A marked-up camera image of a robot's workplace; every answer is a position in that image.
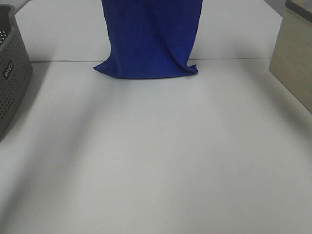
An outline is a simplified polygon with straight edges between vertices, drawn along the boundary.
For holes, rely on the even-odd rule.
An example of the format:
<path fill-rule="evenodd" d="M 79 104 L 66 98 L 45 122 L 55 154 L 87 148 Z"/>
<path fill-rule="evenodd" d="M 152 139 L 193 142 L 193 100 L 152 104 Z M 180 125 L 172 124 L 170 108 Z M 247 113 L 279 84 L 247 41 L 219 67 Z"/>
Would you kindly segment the beige storage box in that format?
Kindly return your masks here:
<path fill-rule="evenodd" d="M 287 0 L 270 71 L 312 110 L 312 2 Z"/>

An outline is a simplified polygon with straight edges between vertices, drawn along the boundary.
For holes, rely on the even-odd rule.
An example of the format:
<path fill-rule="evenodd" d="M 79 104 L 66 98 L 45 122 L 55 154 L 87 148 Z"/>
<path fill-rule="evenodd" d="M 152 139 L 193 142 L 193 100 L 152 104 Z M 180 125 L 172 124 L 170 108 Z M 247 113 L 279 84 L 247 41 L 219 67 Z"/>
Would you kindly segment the grey perforated plastic basket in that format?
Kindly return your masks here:
<path fill-rule="evenodd" d="M 28 88 L 33 68 L 25 48 L 15 7 L 0 6 L 0 136 L 15 116 Z"/>

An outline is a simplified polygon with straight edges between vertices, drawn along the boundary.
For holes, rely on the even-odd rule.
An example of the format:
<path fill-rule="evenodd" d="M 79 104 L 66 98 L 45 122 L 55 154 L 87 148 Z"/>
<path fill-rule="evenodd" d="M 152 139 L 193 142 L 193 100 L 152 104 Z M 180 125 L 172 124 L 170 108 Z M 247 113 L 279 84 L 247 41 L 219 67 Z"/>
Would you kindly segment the blue towel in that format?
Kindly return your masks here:
<path fill-rule="evenodd" d="M 108 58 L 95 66 L 120 79 L 193 76 L 189 66 L 201 0 L 103 0 L 110 43 Z"/>

